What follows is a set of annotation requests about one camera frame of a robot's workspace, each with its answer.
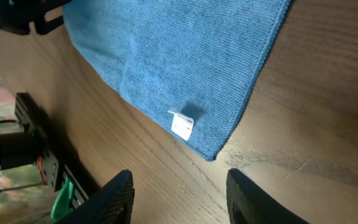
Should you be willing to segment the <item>blue microfiber cloth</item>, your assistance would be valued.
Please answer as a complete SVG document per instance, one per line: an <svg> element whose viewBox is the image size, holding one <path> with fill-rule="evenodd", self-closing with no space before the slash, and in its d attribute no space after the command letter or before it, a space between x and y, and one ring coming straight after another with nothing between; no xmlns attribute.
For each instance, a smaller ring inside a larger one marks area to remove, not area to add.
<svg viewBox="0 0 358 224"><path fill-rule="evenodd" d="M185 144L213 161L237 126L290 0L74 0L72 44L103 82L162 128L193 120Z"/></svg>

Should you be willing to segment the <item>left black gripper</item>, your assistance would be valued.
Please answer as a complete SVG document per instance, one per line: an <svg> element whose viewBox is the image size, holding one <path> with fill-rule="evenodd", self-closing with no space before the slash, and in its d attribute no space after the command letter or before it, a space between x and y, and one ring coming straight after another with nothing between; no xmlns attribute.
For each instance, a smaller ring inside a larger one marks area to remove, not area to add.
<svg viewBox="0 0 358 224"><path fill-rule="evenodd" d="M30 34L31 22L39 35L46 35L64 24L63 16L50 21L45 15L71 0L0 0L0 29L18 35Z"/></svg>

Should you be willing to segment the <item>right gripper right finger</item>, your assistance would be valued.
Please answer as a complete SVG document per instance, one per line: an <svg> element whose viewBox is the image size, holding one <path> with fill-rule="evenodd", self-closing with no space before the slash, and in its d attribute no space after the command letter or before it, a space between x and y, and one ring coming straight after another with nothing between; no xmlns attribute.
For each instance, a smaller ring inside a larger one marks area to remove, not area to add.
<svg viewBox="0 0 358 224"><path fill-rule="evenodd" d="M226 178L227 209L231 224L305 223L238 169Z"/></svg>

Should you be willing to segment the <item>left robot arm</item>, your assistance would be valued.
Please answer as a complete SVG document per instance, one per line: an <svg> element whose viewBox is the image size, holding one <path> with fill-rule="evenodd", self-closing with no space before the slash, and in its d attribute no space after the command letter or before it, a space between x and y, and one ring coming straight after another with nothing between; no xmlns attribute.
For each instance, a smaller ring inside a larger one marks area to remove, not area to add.
<svg viewBox="0 0 358 224"><path fill-rule="evenodd" d="M33 22L39 35L46 35L63 25L63 17L45 20L47 12L70 0L0 0L0 30L17 35L29 35ZM37 161L42 147L31 134L0 134L0 170L25 166Z"/></svg>

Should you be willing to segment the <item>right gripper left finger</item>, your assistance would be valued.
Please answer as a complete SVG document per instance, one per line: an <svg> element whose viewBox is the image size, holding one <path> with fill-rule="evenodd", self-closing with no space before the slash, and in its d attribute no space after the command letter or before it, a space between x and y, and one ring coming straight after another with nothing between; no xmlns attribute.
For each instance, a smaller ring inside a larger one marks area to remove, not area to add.
<svg viewBox="0 0 358 224"><path fill-rule="evenodd" d="M122 170L57 224L130 224L134 196L132 172Z"/></svg>

